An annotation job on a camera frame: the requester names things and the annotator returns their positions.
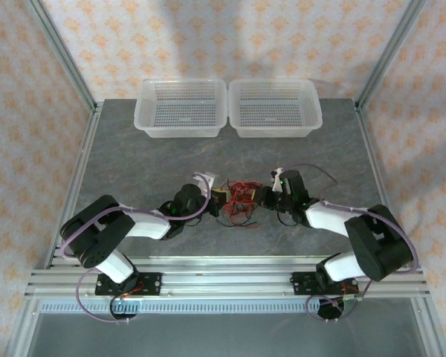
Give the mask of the white perforated plastic basket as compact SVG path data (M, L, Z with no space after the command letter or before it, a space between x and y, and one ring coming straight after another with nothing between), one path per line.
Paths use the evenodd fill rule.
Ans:
M150 138L214 138L227 124L221 79L144 80L134 126Z
M234 80L228 116L241 138L304 138L323 125L316 87L307 79Z

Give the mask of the aluminium mounting rail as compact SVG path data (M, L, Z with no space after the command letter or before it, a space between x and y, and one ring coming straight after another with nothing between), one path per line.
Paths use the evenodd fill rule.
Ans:
M139 271L162 273L161 297L191 298L292 298L291 275L313 271L320 256L272 257L135 257ZM97 275L84 274L76 259L55 257L47 269L32 271L28 297L71 298L77 282L82 295L91 297Z

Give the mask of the aluminium table side rail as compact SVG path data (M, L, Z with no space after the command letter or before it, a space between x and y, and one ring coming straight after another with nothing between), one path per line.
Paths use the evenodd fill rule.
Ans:
M59 214L59 218L55 227L54 234L51 238L51 244L47 250L45 262L43 268L50 268L51 263L56 256L56 250L62 238L60 236L60 228L74 215L74 210L77 205L80 188L85 175L85 169L88 162L88 157L91 152L95 132L102 112L103 102L98 102L89 115L88 122L83 133L80 147L77 152L77 157L74 162L74 168L71 175L71 180L68 186L62 209Z
M366 124L366 121L363 118L363 112L362 109L358 106L357 103L354 103L354 109L355 109L355 115L358 119L358 124L361 129L361 134L363 137L363 141L366 147L367 155L369 157L369 162L372 168L372 172L375 178L375 183L378 188L379 196L381 197L381 202L386 205L387 207L390 206L390 201L387 196L387 192L381 177L381 172L379 170L379 165L377 162L377 158L375 157L375 151L374 147L371 143L370 137L369 137L369 131L368 126Z

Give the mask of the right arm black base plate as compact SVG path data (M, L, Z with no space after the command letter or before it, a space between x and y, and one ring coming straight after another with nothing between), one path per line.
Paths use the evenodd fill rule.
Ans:
M334 282L321 271L293 272L290 282L295 295L345 295L361 292L356 279Z

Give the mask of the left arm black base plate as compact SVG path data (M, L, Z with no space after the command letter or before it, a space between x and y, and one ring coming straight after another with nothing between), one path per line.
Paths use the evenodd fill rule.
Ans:
M122 283L114 282L105 274L99 274L94 293L96 296L159 296L162 273L135 272Z

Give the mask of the aluminium frame post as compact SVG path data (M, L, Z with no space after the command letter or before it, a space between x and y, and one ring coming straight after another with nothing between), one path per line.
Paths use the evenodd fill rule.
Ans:
M94 99L90 88L88 87L81 71L78 69L68 46L58 31L50 13L48 12L43 0L24 0L30 14L42 30L48 44L55 53L57 59L62 65L65 73L76 89L85 107L90 112L95 112L97 101Z
M427 0L409 1L407 8L398 21L398 24L395 26L395 30L382 51L381 56L376 62L366 84L354 102L356 112L361 112L368 105L371 97L375 93L375 90L380 85L384 75L386 74L388 67L395 58L395 55L398 53L399 48L407 38L408 33L417 20L418 15L420 14L426 1Z

